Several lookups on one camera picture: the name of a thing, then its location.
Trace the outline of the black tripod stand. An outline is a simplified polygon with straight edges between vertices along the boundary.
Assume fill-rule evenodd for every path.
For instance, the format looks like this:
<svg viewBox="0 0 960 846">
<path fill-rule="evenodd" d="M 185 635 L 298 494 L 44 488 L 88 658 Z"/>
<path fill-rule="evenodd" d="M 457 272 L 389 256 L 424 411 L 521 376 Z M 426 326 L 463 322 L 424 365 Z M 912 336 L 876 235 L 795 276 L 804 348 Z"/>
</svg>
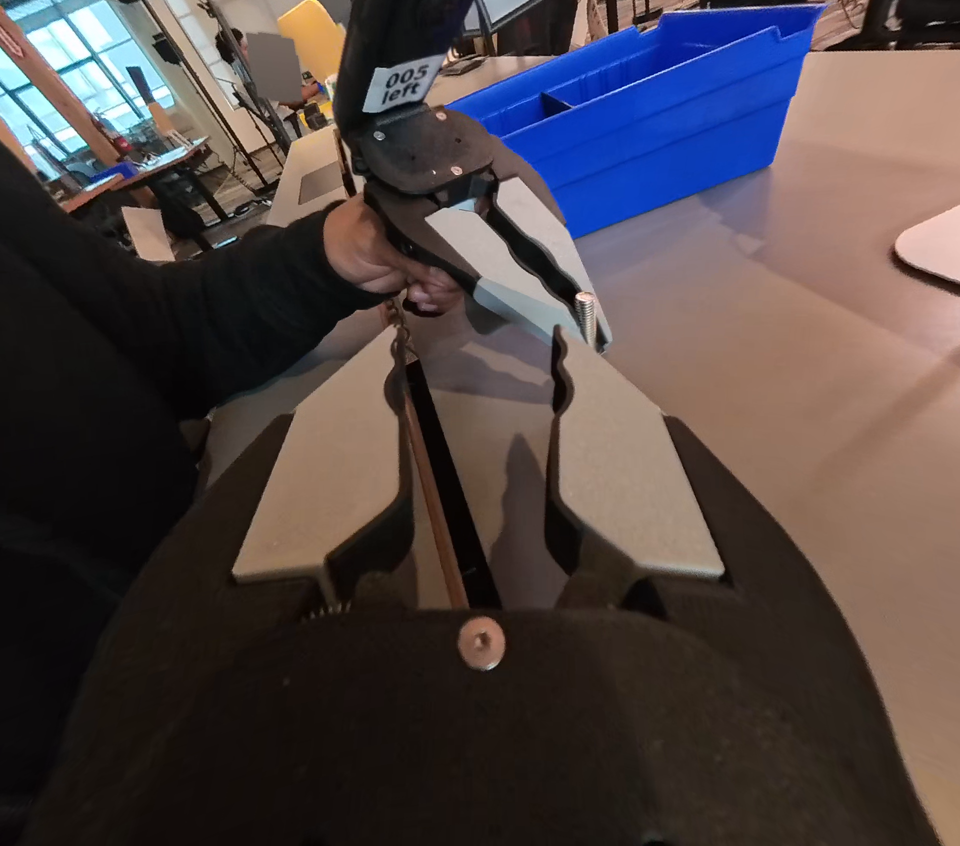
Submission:
<svg viewBox="0 0 960 846">
<path fill-rule="evenodd" d="M 223 128 L 233 134 L 237 146 L 256 136 L 252 150 L 270 148 L 276 161 L 289 151 L 291 140 L 282 119 L 263 98 L 252 80 L 241 39 L 222 0 L 163 0 L 176 27 L 182 32 L 185 50 L 198 60 L 199 87 L 210 94 L 213 112 Z"/>
</svg>

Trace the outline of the white paper sheet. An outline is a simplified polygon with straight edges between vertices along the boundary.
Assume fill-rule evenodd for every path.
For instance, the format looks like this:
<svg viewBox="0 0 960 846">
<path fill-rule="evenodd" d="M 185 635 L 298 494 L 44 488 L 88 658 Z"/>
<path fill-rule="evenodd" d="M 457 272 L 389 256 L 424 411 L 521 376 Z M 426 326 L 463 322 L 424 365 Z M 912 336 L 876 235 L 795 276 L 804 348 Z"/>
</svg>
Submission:
<svg viewBox="0 0 960 846">
<path fill-rule="evenodd" d="M 172 264 L 176 261 L 159 210 L 124 205 L 122 216 L 133 250 L 139 258 L 152 264 Z"/>
</svg>

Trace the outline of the blue plastic bin with divider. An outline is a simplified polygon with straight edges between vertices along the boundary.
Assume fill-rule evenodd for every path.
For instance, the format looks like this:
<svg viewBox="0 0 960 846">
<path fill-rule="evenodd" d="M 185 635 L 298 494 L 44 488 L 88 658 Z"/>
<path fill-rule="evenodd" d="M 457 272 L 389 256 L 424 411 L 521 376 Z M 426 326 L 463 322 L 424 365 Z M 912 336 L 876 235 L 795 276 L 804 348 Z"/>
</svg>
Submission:
<svg viewBox="0 0 960 846">
<path fill-rule="evenodd" d="M 451 108 L 534 168 L 580 239 L 771 166 L 824 9 L 666 12 Z"/>
</svg>

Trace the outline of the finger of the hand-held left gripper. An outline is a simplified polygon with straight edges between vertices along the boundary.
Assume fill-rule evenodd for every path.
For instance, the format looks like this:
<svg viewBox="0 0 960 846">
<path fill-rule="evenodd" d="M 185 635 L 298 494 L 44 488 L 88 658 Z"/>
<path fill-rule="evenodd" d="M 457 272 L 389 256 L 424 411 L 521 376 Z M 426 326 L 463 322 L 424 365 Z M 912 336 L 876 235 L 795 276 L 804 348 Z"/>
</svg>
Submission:
<svg viewBox="0 0 960 846">
<path fill-rule="evenodd" d="M 468 291 L 474 303 L 487 313 L 498 317 L 507 324 L 521 328 L 546 343 L 542 338 L 532 334 L 522 326 L 503 319 L 497 312 L 493 311 L 494 302 L 490 299 L 483 299 L 481 295 L 480 280 L 482 275 L 493 274 L 496 261 L 510 259 L 505 244 L 499 240 L 494 229 L 487 224 L 486 215 L 481 216 L 473 211 L 446 207 L 428 217 L 427 223 L 439 235 L 440 239 L 452 248 L 454 254 L 462 262 L 463 270 L 469 282 Z M 574 329 L 570 333 L 584 341 L 578 329 Z"/>
<path fill-rule="evenodd" d="M 499 182 L 486 212 L 486 224 L 510 255 L 497 260 L 494 272 L 480 279 L 481 295 L 493 301 L 492 310 L 549 343 L 558 326 L 581 334 L 574 298 L 579 291 L 589 291 L 597 300 L 596 352 L 606 353 L 613 334 L 599 293 L 564 222 L 524 180 L 515 177 Z"/>
</svg>

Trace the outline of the wooden desk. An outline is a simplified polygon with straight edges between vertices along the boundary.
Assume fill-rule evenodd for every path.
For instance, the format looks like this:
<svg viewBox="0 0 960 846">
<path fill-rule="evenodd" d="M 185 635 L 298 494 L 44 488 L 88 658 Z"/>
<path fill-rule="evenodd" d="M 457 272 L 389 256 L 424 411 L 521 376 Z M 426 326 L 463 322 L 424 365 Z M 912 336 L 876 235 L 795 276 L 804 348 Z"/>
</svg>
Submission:
<svg viewBox="0 0 960 846">
<path fill-rule="evenodd" d="M 70 194 L 57 204 L 67 215 L 72 214 L 108 192 L 146 188 L 150 182 L 168 173 L 184 172 L 192 168 L 198 158 L 206 158 L 211 152 L 210 136 L 204 135 L 187 140 L 186 145 L 178 146 L 160 155 L 153 155 L 144 163 L 121 161 L 95 174 L 77 192 Z"/>
</svg>

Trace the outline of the yellow chair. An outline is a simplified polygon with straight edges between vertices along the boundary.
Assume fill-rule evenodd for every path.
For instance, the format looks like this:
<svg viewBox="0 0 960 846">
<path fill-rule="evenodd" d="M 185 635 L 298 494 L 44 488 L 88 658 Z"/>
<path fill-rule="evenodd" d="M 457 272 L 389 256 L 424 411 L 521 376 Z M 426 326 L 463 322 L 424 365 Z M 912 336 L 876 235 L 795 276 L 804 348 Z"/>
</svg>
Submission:
<svg viewBox="0 0 960 846">
<path fill-rule="evenodd" d="M 346 30 L 319 0 L 301 0 L 276 21 L 279 35 L 294 43 L 304 72 L 321 86 L 335 82 L 346 40 Z"/>
</svg>

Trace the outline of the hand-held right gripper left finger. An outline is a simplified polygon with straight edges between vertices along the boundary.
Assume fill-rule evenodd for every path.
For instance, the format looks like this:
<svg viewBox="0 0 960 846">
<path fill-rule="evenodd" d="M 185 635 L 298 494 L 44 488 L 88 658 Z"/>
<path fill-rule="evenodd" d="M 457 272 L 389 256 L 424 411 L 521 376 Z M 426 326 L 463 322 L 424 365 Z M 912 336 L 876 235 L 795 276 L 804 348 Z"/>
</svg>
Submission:
<svg viewBox="0 0 960 846">
<path fill-rule="evenodd" d="M 232 567 L 239 584 L 355 588 L 415 536 L 405 348 L 385 328 L 294 410 Z"/>
</svg>

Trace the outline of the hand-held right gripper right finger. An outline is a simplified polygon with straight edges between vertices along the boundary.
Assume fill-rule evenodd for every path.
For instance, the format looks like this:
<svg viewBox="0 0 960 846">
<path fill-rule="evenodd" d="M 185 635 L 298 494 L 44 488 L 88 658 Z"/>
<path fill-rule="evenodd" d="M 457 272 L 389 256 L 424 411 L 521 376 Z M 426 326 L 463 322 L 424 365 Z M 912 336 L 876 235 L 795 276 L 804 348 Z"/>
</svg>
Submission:
<svg viewBox="0 0 960 846">
<path fill-rule="evenodd" d="M 569 577 L 718 581 L 725 565 L 666 416 L 600 353 L 562 326 L 551 350 L 555 389 L 544 540 Z"/>
</svg>

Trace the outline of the white metal monitor stand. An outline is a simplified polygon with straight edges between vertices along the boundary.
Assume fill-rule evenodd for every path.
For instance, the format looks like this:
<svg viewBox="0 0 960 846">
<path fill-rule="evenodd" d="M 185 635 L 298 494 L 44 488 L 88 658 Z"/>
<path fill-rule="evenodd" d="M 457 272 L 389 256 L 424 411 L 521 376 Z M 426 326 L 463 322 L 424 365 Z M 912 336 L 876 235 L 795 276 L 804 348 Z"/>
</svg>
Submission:
<svg viewBox="0 0 960 846">
<path fill-rule="evenodd" d="M 907 267 L 959 286 L 959 205 L 907 228 L 894 241 L 893 253 Z"/>
</svg>

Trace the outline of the person's left hand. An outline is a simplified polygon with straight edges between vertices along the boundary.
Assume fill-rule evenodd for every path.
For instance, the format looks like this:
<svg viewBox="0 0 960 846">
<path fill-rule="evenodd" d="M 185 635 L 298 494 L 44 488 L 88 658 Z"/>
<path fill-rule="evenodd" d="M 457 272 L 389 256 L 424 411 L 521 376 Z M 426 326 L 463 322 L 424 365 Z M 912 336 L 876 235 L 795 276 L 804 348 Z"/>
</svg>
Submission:
<svg viewBox="0 0 960 846">
<path fill-rule="evenodd" d="M 463 291 L 448 273 L 391 244 L 380 217 L 360 194 L 325 212 L 321 237 L 330 267 L 355 288 L 404 295 L 421 315 L 443 315 L 462 303 Z"/>
</svg>

